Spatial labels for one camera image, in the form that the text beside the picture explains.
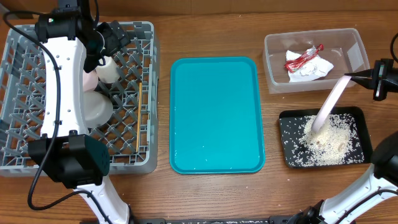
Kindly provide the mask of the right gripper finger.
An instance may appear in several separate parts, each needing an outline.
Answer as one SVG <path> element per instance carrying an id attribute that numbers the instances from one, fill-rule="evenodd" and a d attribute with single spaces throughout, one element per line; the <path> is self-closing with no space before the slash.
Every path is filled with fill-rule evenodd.
<path id="1" fill-rule="evenodd" d="M 373 83 L 373 80 L 370 78 L 365 78 L 365 77 L 351 77 L 351 80 L 354 81 L 355 83 L 363 86 L 364 88 L 368 90 L 373 90 L 375 88 L 375 85 Z"/>
<path id="2" fill-rule="evenodd" d="M 373 70 L 368 69 L 368 70 L 363 70 L 360 72 L 346 73 L 345 75 L 350 76 L 350 77 L 371 78 L 372 74 L 373 74 Z"/>

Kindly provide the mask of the large white plate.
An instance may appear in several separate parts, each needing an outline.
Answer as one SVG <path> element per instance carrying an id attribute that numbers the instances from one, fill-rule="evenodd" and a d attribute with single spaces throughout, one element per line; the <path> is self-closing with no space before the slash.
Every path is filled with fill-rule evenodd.
<path id="1" fill-rule="evenodd" d="M 351 80 L 350 76 L 344 75 L 337 81 L 336 85 L 333 87 L 332 91 L 328 95 L 327 99 L 325 100 L 324 104 L 322 105 L 318 114 L 313 120 L 311 128 L 312 132 L 314 133 L 319 132 L 319 130 L 325 124 L 328 115 L 336 105 L 337 101 L 344 92 L 350 80 Z"/>

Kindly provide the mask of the white cup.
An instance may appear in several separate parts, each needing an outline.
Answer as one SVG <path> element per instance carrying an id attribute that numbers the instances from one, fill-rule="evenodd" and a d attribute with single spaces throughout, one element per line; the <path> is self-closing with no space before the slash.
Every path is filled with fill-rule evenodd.
<path id="1" fill-rule="evenodd" d="M 117 71 L 117 64 L 112 57 L 104 57 L 105 64 L 96 67 L 96 74 L 99 80 L 103 83 L 114 83 L 118 81 L 119 74 Z"/>

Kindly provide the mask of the small pink plate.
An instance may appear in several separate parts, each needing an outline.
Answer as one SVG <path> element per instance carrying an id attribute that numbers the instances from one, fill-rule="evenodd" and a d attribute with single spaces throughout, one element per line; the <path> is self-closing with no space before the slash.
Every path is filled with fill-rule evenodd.
<path id="1" fill-rule="evenodd" d="M 98 75 L 95 70 L 90 73 L 83 72 L 83 91 L 93 91 L 98 85 Z"/>

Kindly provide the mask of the white napkin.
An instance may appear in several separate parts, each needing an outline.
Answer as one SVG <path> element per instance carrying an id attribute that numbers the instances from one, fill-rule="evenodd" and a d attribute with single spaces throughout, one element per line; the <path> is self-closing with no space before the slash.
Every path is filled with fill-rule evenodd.
<path id="1" fill-rule="evenodd" d="M 317 55 L 296 72 L 288 72 L 289 82 L 309 82 L 327 76 L 334 65 Z"/>

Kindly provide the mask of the wooden chopstick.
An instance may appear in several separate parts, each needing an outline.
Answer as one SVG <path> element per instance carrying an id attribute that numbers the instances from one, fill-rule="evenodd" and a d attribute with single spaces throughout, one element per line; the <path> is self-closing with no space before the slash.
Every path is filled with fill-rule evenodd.
<path id="1" fill-rule="evenodd" d="M 137 108 L 137 138 L 136 138 L 136 152 L 139 152 L 140 137 L 141 137 L 141 109 L 142 109 L 142 82 L 139 83 L 138 94 L 138 108 Z"/>

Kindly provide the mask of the grey bowl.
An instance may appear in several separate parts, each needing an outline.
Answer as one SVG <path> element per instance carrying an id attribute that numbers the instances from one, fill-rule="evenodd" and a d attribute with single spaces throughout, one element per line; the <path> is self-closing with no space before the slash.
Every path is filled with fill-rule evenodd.
<path id="1" fill-rule="evenodd" d="M 113 114 L 111 100 L 96 91 L 87 91 L 83 95 L 84 115 L 87 128 L 97 128 L 109 121 Z"/>

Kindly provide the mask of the red snack wrapper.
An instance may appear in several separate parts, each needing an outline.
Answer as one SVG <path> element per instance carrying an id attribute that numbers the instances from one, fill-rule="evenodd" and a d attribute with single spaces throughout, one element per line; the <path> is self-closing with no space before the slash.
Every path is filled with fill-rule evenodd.
<path id="1" fill-rule="evenodd" d="M 301 69 L 306 63 L 311 61 L 313 58 L 315 58 L 319 51 L 322 51 L 324 49 L 323 44 L 320 44 L 318 46 L 313 46 L 310 49 L 307 49 L 301 56 L 294 60 L 287 60 L 284 67 L 291 73 L 294 73 Z"/>

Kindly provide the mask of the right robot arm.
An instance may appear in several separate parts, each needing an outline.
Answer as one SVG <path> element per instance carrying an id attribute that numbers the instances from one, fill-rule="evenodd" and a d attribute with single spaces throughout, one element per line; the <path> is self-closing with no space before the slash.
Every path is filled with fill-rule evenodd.
<path id="1" fill-rule="evenodd" d="M 346 73 L 333 87 L 319 110 L 312 129 L 319 131 L 327 115 L 336 104 L 346 84 L 353 80 L 373 90 L 373 100 L 386 99 L 387 93 L 397 92 L 397 57 L 375 61 L 374 68 Z M 377 204 L 397 196 L 397 133 L 385 138 L 374 150 L 367 171 L 338 195 L 319 201 L 315 206 L 293 215 L 287 222 L 298 223 L 353 223 Z"/>

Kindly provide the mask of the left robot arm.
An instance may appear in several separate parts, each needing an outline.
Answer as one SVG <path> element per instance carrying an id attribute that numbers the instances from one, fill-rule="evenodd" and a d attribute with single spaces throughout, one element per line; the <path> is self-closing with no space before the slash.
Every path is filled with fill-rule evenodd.
<path id="1" fill-rule="evenodd" d="M 126 33 L 117 22 L 99 23 L 88 1 L 60 1 L 39 16 L 35 33 L 45 59 L 45 115 L 29 156 L 39 173 L 81 196 L 100 223 L 130 223 L 131 209 L 109 178 L 108 148 L 89 135 L 83 103 L 84 73 L 126 46 Z"/>

